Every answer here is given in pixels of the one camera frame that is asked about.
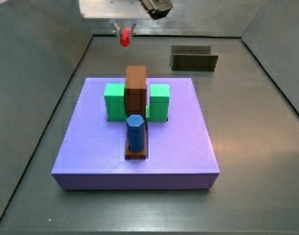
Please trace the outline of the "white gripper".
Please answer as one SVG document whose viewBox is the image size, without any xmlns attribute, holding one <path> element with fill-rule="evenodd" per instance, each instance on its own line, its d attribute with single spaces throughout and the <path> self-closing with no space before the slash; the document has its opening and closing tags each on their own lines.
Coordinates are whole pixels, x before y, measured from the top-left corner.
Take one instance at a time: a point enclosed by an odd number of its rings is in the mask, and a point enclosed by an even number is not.
<svg viewBox="0 0 299 235">
<path fill-rule="evenodd" d="M 116 37 L 121 36 L 121 28 L 115 19 L 132 19 L 129 36 L 133 37 L 137 19 L 148 18 L 139 0 L 79 0 L 80 12 L 85 18 L 108 18 Z"/>
</svg>

